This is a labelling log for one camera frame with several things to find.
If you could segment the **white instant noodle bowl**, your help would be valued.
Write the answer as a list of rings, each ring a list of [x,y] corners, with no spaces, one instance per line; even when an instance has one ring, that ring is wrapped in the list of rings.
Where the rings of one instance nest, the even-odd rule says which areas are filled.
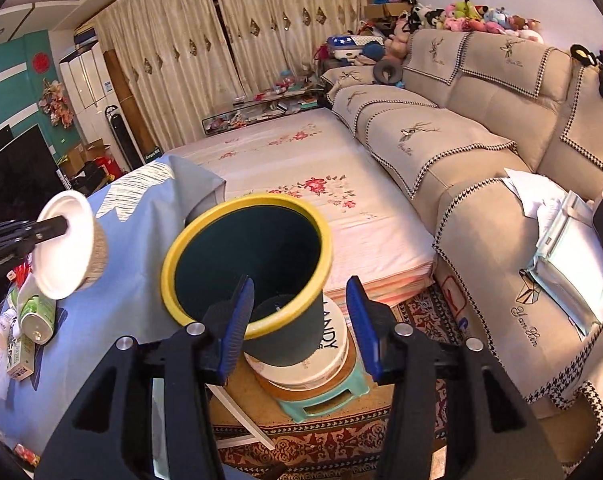
[[[32,270],[39,290],[61,300],[100,279],[107,266],[108,246],[88,200],[79,192],[61,192],[47,202],[38,222],[52,220],[56,224],[64,220],[66,230],[36,244]]]

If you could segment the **green label plastic bottle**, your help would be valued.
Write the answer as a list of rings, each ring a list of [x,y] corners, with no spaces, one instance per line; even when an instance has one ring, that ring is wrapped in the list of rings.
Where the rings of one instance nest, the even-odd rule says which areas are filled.
[[[21,333],[40,346],[52,339],[55,322],[56,301],[40,294],[30,297],[19,313]]]

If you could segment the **green white drink carton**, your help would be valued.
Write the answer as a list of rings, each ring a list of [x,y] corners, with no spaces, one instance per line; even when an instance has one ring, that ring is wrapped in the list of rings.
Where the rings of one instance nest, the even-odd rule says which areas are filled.
[[[36,367],[36,345],[27,336],[15,338],[9,336],[7,341],[7,375],[21,382],[34,373]]]

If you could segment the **white plastic bag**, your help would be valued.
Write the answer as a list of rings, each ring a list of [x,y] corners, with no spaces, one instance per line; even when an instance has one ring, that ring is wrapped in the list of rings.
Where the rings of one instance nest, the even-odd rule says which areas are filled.
[[[14,308],[5,309],[0,315],[0,350],[6,351],[12,340],[20,337],[18,313]]]

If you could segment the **yellow rim dark trash bin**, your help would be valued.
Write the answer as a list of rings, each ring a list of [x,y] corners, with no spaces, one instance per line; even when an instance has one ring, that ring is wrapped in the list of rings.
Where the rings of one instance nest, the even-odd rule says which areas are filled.
[[[183,229],[164,258],[161,297],[185,326],[202,321],[250,278],[243,350],[269,365],[292,366],[320,347],[332,262],[331,229],[315,206],[286,194],[247,195]]]

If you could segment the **large black television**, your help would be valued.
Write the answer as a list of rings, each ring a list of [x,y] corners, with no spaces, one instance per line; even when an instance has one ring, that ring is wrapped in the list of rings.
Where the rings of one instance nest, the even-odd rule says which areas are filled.
[[[0,222],[36,220],[66,186],[38,126],[0,149]]]

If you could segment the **blue star tablecloth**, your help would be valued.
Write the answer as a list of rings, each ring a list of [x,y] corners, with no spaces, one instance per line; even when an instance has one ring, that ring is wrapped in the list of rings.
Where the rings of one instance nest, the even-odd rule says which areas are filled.
[[[121,336],[152,342],[178,324],[161,300],[164,257],[190,223],[224,200],[225,181],[195,162],[164,155],[88,198],[108,246],[103,275],[60,300],[55,336],[36,350],[36,370],[0,383],[0,435],[42,454],[88,376]]]

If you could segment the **patterned red rug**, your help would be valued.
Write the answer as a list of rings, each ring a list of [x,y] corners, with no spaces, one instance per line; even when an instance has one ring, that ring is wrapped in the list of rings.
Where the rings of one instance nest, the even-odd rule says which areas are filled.
[[[439,285],[434,284],[413,298],[393,307],[399,321],[409,321],[428,337],[459,342],[448,305]],[[352,400],[342,410],[304,424],[295,424],[272,396],[266,394],[254,374],[240,362],[226,384],[226,391],[274,443],[268,450],[251,443],[220,450],[225,465],[262,477],[273,466],[285,464],[281,479],[372,479],[385,439],[393,388],[377,387],[369,376],[369,393]],[[445,445],[447,392],[443,380],[436,384],[435,450]],[[245,428],[214,396],[210,413],[216,439],[247,434]]]

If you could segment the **papers on sofa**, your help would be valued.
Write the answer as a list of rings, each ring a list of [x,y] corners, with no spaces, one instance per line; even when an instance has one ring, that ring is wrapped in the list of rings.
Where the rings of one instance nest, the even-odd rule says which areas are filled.
[[[593,209],[547,177],[507,169],[504,185],[519,199],[539,236],[525,275],[587,336],[603,324],[603,247]]]

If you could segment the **white standing air conditioner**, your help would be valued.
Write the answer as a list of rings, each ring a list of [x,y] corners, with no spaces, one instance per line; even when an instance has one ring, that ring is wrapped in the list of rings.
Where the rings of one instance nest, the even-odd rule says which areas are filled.
[[[76,115],[77,126],[85,142],[102,140],[107,146],[107,153],[115,159],[122,171],[131,171],[119,151],[105,116],[105,108],[108,105],[118,106],[129,129],[100,44],[90,41],[86,46],[67,55],[59,67]]]

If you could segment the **floral pink floor mattress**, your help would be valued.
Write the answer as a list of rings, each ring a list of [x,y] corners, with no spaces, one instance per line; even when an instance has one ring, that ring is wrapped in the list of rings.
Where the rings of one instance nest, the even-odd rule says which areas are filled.
[[[320,108],[210,136],[175,155],[226,182],[229,200],[285,194],[317,208],[333,235],[324,290],[345,301],[348,278],[395,306],[431,286],[433,238],[386,171],[329,110]]]

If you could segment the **beige patterned curtains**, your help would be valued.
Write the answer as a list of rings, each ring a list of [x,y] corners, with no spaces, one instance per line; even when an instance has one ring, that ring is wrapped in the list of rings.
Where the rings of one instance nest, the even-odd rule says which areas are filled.
[[[361,0],[116,0],[93,18],[152,140],[164,151],[205,136],[202,120],[299,76]]]

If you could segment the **beige sofa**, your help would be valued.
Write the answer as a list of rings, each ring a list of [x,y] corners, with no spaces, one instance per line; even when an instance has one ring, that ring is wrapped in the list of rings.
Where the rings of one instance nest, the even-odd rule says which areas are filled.
[[[335,115],[433,236],[451,330],[480,339],[530,403],[567,467],[603,434],[603,318],[579,328],[528,274],[538,200],[603,194],[599,73],[509,35],[421,29],[402,86],[367,67],[324,74]]]

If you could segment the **pile of plush toys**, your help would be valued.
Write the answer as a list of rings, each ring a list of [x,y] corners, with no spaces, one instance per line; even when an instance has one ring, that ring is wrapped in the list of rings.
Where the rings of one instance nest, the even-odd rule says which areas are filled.
[[[539,22],[533,18],[510,15],[502,8],[476,6],[471,0],[449,4],[434,9],[416,0],[408,0],[408,7],[396,16],[394,30],[389,36],[382,35],[370,23],[364,23],[360,35],[330,36],[326,41],[329,60],[323,61],[323,84],[335,86],[344,78],[359,81],[359,67],[382,66],[375,76],[376,84],[401,88],[399,67],[410,53],[409,40],[421,29],[449,30],[449,32],[487,32],[507,35],[534,42],[543,41],[539,34]]]

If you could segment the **artificial flower wall decoration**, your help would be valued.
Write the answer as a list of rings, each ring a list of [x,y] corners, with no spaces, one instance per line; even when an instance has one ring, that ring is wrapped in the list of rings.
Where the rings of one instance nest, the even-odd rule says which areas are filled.
[[[66,96],[65,86],[58,80],[42,80],[43,92],[38,105],[40,110],[50,118],[53,127],[62,126],[69,129],[74,125],[74,112]]]

